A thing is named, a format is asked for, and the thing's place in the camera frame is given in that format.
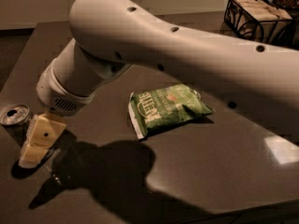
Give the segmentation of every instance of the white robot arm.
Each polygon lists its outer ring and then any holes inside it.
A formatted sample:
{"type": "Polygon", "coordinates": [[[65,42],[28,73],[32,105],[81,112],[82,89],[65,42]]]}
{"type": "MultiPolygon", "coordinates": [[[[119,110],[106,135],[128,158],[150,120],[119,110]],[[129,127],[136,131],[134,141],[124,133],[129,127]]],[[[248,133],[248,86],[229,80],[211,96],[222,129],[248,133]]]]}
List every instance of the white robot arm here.
{"type": "Polygon", "coordinates": [[[131,63],[193,82],[225,102],[245,91],[298,114],[295,50],[176,26],[130,0],[77,0],[69,21],[74,39],[37,84],[39,99],[58,115],[75,115],[131,63]]]}

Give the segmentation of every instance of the can lid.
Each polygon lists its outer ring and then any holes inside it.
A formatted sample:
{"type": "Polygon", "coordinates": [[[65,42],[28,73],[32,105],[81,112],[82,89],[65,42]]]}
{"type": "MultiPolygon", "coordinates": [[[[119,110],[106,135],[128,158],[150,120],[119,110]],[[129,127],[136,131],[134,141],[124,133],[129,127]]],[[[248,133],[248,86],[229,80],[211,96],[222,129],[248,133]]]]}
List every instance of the can lid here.
{"type": "Polygon", "coordinates": [[[29,115],[27,105],[10,105],[0,110],[0,123],[2,125],[14,125],[24,121],[29,115]]]}

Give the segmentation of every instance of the green chip bag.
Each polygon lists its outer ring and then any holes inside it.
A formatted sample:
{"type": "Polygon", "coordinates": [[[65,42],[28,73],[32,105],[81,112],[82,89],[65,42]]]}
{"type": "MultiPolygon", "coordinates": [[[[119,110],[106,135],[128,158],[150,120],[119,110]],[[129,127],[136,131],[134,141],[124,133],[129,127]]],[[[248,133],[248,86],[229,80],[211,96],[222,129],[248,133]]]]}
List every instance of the green chip bag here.
{"type": "Polygon", "coordinates": [[[200,94],[184,84],[131,94],[129,114],[138,140],[175,124],[213,114],[200,94]]]}

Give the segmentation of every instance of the aluminum can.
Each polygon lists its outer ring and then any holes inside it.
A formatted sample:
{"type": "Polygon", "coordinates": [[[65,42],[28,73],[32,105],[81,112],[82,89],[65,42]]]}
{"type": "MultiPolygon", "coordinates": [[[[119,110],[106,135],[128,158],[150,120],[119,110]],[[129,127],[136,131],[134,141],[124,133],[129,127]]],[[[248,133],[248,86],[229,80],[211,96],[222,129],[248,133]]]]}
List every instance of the aluminum can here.
{"type": "Polygon", "coordinates": [[[32,113],[27,105],[8,105],[0,110],[0,124],[19,146],[26,140],[31,118],[32,113]]]}

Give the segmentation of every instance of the snack bag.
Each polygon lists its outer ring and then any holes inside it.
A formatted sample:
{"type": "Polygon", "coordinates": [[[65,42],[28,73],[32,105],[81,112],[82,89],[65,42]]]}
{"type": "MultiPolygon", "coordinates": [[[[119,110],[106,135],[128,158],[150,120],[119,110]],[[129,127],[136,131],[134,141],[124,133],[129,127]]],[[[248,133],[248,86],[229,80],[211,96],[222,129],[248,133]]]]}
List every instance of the snack bag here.
{"type": "Polygon", "coordinates": [[[131,94],[129,114],[138,140],[165,128],[213,114],[200,94],[184,84],[131,94]]]}

